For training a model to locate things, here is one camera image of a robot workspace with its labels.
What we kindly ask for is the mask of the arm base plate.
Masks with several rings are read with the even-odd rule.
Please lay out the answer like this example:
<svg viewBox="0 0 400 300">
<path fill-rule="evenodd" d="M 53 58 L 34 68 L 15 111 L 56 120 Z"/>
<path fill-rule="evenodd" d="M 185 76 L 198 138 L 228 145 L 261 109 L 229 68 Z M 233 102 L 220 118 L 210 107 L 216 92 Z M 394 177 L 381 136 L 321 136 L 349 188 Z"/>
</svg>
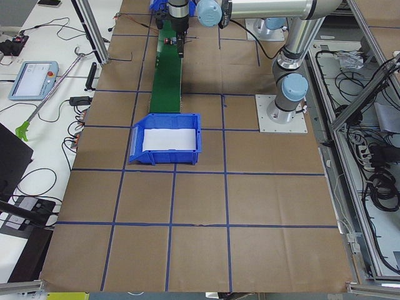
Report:
<svg viewBox="0 0 400 300">
<path fill-rule="evenodd" d="M 246 29 L 260 41 L 284 41 L 283 27 L 286 25 L 285 17 L 245 19 L 245 25 Z"/>
<path fill-rule="evenodd" d="M 255 95 L 261 133 L 306 134 L 304 113 L 298 104 L 293 112 L 282 112 L 275 106 L 275 95 Z"/>
</svg>

